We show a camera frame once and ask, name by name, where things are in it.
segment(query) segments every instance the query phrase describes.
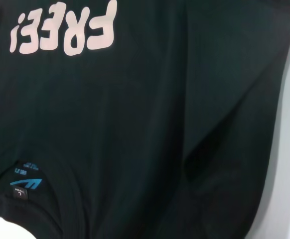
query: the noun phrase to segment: white object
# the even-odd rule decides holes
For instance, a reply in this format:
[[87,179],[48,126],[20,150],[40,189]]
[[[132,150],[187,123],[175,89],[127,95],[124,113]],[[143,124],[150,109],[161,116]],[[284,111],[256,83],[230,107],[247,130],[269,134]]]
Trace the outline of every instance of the white object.
[[35,239],[26,229],[0,218],[0,239]]

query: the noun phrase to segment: t-shirt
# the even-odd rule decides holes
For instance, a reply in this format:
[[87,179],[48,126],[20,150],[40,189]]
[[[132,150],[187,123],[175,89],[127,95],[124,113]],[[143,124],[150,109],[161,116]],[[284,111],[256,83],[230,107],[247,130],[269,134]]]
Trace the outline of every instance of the t-shirt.
[[0,0],[0,217],[37,239],[242,239],[290,0]]

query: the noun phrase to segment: size tag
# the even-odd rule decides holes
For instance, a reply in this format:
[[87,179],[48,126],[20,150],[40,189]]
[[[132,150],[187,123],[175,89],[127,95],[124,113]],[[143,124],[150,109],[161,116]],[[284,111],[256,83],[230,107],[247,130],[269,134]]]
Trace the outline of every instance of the size tag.
[[13,197],[19,198],[22,200],[27,200],[27,190],[24,188],[20,188],[18,186],[12,186],[13,189]]

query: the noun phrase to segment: white lettering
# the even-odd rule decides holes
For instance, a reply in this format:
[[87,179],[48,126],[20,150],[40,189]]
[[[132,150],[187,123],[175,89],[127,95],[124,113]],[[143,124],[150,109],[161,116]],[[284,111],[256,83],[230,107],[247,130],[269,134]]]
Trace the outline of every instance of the white lettering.
[[40,24],[42,9],[39,8],[37,10],[33,10],[29,13],[27,17],[28,20],[33,20],[33,23],[25,26],[21,30],[22,36],[30,36],[31,42],[30,43],[22,43],[20,46],[20,53],[21,54],[31,54],[36,52],[39,49],[39,36],[37,34],[37,28]]
[[[17,20],[17,22],[19,24],[21,24],[23,22],[23,20],[25,19],[25,14],[22,13],[20,16],[19,16],[19,19]],[[14,29],[12,29],[11,31],[11,45],[10,45],[10,52],[13,53],[16,49],[16,44],[17,44],[17,37],[16,37],[16,34],[17,34],[17,30],[19,29],[19,25],[16,26]]]
[[53,18],[49,18],[44,21],[42,30],[50,31],[50,37],[45,38],[41,37],[40,39],[40,48],[42,50],[55,50],[58,46],[58,32],[61,26],[64,14],[66,10],[66,4],[63,2],[57,2],[53,4],[49,13],[54,13]]
[[107,6],[105,16],[97,16],[91,19],[90,28],[97,29],[103,28],[103,35],[90,36],[87,40],[87,48],[96,50],[101,48],[110,47],[114,42],[114,29],[113,23],[117,12],[116,0],[111,0]]
[[[64,52],[68,56],[74,56],[82,53],[85,45],[84,27],[87,19],[89,18],[89,15],[90,9],[88,7],[83,8],[79,22],[77,22],[73,11],[69,11],[66,14],[65,19],[69,28],[66,30],[64,36]],[[71,40],[74,36],[76,36],[77,39],[76,48],[71,46]]]

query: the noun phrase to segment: blue logo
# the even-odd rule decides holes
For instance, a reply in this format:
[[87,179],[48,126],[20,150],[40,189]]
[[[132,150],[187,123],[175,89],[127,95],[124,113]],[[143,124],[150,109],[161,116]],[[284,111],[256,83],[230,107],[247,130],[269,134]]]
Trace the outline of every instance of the blue logo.
[[26,179],[26,180],[20,180],[20,181],[10,183],[10,185],[12,186],[12,185],[26,183],[27,185],[24,188],[36,189],[40,185],[41,182],[42,182],[42,179]]

